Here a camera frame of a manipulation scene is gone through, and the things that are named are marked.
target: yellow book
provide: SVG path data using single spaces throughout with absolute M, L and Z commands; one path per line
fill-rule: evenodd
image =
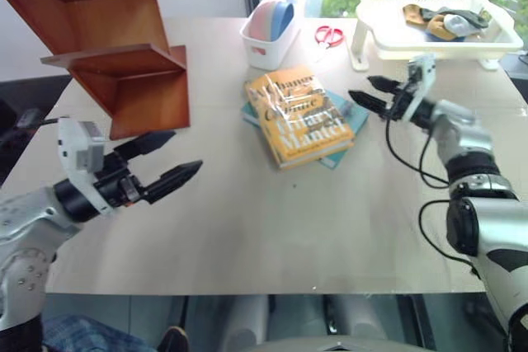
M 270 72 L 245 88 L 280 169 L 352 146 L 354 133 L 307 67 Z

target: metal bracket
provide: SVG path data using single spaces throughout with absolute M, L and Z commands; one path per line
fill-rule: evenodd
M 403 114 L 403 121 L 410 121 L 414 112 L 422 103 L 423 98 L 427 95 L 432 85 L 436 80 L 436 65 L 434 54 L 427 54 L 415 58 L 408 64 L 409 77 L 416 72 L 421 74 L 421 78 L 415 83 L 416 90 L 412 95 L 412 102 L 409 104 L 407 110 Z
M 72 185 L 101 214 L 112 214 L 113 208 L 93 186 L 93 172 L 100 171 L 104 161 L 104 138 L 92 122 L 61 118 L 59 123 L 59 158 Z

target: teal book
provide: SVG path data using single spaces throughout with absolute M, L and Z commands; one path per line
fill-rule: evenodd
M 369 111 L 364 107 L 361 107 L 356 103 L 339 96 L 338 94 L 334 94 L 330 91 L 327 91 L 327 94 L 330 97 L 332 103 L 339 109 L 346 122 L 350 125 L 352 131 L 354 131 L 354 135 L 357 136 L 361 130 L 361 127 L 369 116 Z M 242 107 L 242 114 L 242 118 L 245 121 L 260 128 L 257 112 L 253 109 L 251 103 L 246 102 L 246 104 Z M 339 162 L 341 162 L 343 157 L 345 157 L 346 153 L 347 150 L 343 150 L 341 152 L 320 158 L 318 161 L 330 169 L 336 169 L 339 165 Z

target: shoe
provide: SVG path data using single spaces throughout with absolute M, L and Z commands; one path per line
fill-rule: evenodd
M 169 327 L 158 345 L 158 352 L 189 352 L 189 339 L 185 330 Z

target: person's leg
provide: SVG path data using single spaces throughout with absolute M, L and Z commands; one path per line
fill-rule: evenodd
M 143 340 L 89 317 L 64 315 L 44 322 L 44 344 L 61 352 L 156 352 Z

